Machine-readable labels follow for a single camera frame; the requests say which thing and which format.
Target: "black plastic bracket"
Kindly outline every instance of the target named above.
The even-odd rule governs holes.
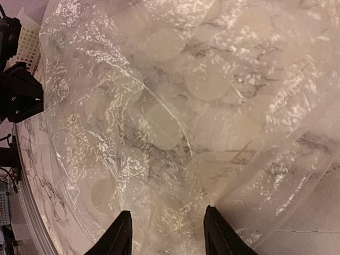
[[[242,241],[215,207],[207,207],[204,232],[207,255],[257,255]],[[132,218],[129,211],[123,211],[85,255],[131,255],[131,253]]]
[[[85,255],[131,255],[132,218],[122,211],[104,235]]]
[[[19,123],[44,111],[43,87],[19,62],[0,75],[0,112],[8,121]]]
[[[206,210],[204,230],[207,255],[257,255],[215,207]]]

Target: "plastic sheet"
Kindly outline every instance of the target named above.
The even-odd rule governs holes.
[[[134,254],[204,254],[209,204],[252,247],[279,227],[338,153],[339,5],[61,0],[45,115],[89,240],[121,210]]]

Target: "black cable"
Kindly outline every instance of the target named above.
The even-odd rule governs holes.
[[[6,17],[6,13],[5,13],[4,9],[2,8],[1,4],[0,4],[0,13],[2,15],[2,19]]]
[[[17,189],[17,187],[16,187],[16,185],[15,185],[15,181],[14,181],[12,175],[9,173],[9,171],[7,171],[6,169],[4,169],[3,167],[0,167],[0,169],[1,169],[2,171],[5,171],[5,172],[8,174],[8,176],[10,177],[10,179],[11,179],[11,181],[12,181],[12,183],[13,183],[14,192],[17,193],[17,192],[18,192],[18,189]]]

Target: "translucent circle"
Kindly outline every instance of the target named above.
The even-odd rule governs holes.
[[[151,142],[159,149],[172,150],[182,140],[183,133],[177,120],[162,104],[152,106],[146,113],[146,120]]]
[[[234,30],[249,40],[263,41],[271,34],[271,19],[268,13],[259,7],[244,10],[238,18]]]
[[[116,181],[112,178],[97,181],[91,189],[91,202],[99,212],[104,214],[111,214],[119,210]]]
[[[94,118],[104,119],[105,109],[108,106],[108,99],[102,89],[91,91],[89,99],[85,104],[85,114],[88,123],[94,123]]]
[[[219,2],[219,0],[213,0],[213,1],[214,2],[212,3],[207,15],[204,18],[204,21],[206,21],[206,22],[213,19],[218,14],[220,2]]]
[[[118,74],[112,88],[114,100],[118,100],[120,106],[131,106],[137,102],[143,92],[143,77],[134,68],[128,70],[128,75]]]
[[[233,112],[220,108],[209,108],[192,123],[192,144],[198,149],[223,151],[230,149],[233,139]]]
[[[306,39],[295,40],[283,50],[281,61],[285,70],[297,71],[299,63],[305,59],[310,50],[310,43]]]
[[[148,38],[145,51],[153,60],[163,62],[178,55],[184,45],[185,40],[176,29],[164,28]]]
[[[196,59],[188,68],[185,84],[189,92],[199,99],[214,100],[231,87],[230,65],[211,56]]]

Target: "marble surface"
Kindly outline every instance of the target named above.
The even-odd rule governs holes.
[[[43,116],[18,125],[23,164],[42,220],[60,255],[84,254],[93,243],[84,235],[67,206],[68,199],[52,157]]]

